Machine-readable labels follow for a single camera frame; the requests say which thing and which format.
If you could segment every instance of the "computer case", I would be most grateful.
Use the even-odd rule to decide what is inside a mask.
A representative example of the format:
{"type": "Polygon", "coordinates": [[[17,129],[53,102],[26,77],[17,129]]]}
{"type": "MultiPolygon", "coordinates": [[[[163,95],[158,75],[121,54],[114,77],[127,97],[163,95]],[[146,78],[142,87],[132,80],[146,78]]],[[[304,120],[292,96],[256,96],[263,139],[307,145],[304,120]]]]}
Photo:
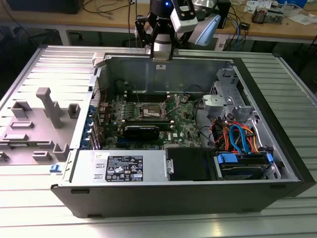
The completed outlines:
{"type": "Polygon", "coordinates": [[[7,0],[13,11],[41,11],[77,14],[84,0],[7,0]]]}
{"type": "Polygon", "coordinates": [[[227,20],[227,15],[230,10],[231,2],[230,0],[219,0],[216,9],[221,19],[218,25],[218,29],[223,29],[227,20]]]}

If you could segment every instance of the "sticker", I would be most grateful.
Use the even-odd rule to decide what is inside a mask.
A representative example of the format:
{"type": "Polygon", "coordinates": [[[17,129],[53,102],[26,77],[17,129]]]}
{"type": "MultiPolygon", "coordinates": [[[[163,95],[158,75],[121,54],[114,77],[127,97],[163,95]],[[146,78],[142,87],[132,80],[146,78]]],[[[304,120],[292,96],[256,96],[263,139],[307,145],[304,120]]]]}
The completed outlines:
{"type": "Polygon", "coordinates": [[[107,158],[105,176],[107,182],[143,181],[143,156],[108,156],[107,158]]]}
{"type": "Polygon", "coordinates": [[[93,158],[94,158],[94,159],[97,159],[97,160],[106,160],[106,159],[108,158],[108,156],[109,156],[109,153],[97,152],[97,153],[95,153],[95,155],[94,155],[93,158]]]}
{"type": "Polygon", "coordinates": [[[166,65],[165,64],[157,64],[157,69],[165,70],[166,65]]]}

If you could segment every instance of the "warning label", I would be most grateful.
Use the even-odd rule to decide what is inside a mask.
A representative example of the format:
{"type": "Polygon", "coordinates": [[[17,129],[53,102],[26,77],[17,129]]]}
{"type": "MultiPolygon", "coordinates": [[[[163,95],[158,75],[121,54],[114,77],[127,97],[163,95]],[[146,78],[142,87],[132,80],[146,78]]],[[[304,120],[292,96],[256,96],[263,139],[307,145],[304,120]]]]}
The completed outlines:
{"type": "Polygon", "coordinates": [[[143,156],[108,156],[106,181],[143,181],[143,156]]]}

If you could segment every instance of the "desk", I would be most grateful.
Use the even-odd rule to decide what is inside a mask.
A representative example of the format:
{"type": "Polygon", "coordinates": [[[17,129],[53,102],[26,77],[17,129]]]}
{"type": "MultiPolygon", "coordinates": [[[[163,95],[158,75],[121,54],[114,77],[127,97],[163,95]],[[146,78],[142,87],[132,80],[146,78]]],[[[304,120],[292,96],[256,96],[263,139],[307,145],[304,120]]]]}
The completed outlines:
{"type": "MultiPolygon", "coordinates": [[[[126,5],[127,1],[118,2],[115,7],[126,5]]],[[[234,6],[238,16],[243,16],[241,19],[244,22],[251,24],[248,40],[257,41],[275,41],[275,42],[292,42],[292,43],[311,43],[317,34],[317,24],[304,26],[294,22],[288,18],[283,20],[282,24],[254,24],[251,21],[250,13],[243,13],[244,6],[234,6]]],[[[307,4],[307,9],[316,9],[316,5],[307,4]]],[[[23,26],[29,28],[55,29],[59,31],[63,45],[70,45],[68,30],[72,31],[99,31],[99,32],[128,32],[127,13],[128,8],[122,8],[113,12],[113,20],[100,16],[95,13],[89,13],[81,9],[77,15],[68,15],[61,13],[43,13],[43,12],[26,12],[26,11],[11,11],[7,5],[7,9],[12,16],[23,26]]],[[[95,6],[92,3],[87,5],[87,9],[94,10],[95,6]]],[[[149,4],[138,4],[138,14],[147,15],[149,12],[149,4]]],[[[131,6],[130,28],[134,31],[135,5],[131,6]]],[[[0,25],[16,26],[11,18],[0,7],[0,25]]],[[[218,38],[216,49],[222,50],[225,40],[232,37],[235,29],[230,21],[226,22],[224,29],[217,29],[214,37],[218,38]]]]}

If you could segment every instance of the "side panel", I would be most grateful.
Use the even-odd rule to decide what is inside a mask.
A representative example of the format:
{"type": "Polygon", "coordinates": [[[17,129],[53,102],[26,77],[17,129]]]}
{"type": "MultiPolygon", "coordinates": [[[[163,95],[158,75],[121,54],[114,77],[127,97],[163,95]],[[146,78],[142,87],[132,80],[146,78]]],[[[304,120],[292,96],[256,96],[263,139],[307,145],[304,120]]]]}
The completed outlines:
{"type": "Polygon", "coordinates": [[[289,183],[69,187],[52,192],[79,218],[259,212],[298,185],[289,183]]]}
{"type": "Polygon", "coordinates": [[[249,73],[248,69],[246,68],[242,60],[235,59],[234,63],[239,69],[239,73],[241,74],[244,80],[247,91],[249,91],[250,96],[253,97],[253,99],[255,100],[266,124],[268,125],[269,129],[274,135],[276,142],[278,143],[284,156],[286,157],[287,161],[292,167],[292,170],[294,171],[296,177],[302,181],[301,186],[298,187],[295,191],[292,191],[288,195],[295,197],[301,194],[302,192],[306,191],[310,187],[314,186],[316,182],[310,174],[307,167],[305,166],[303,160],[301,159],[297,150],[293,146],[291,140],[285,133],[283,127],[276,118],[274,112],[267,103],[262,92],[260,91],[259,87],[257,86],[256,82],[252,78],[251,74],[249,73]]]}

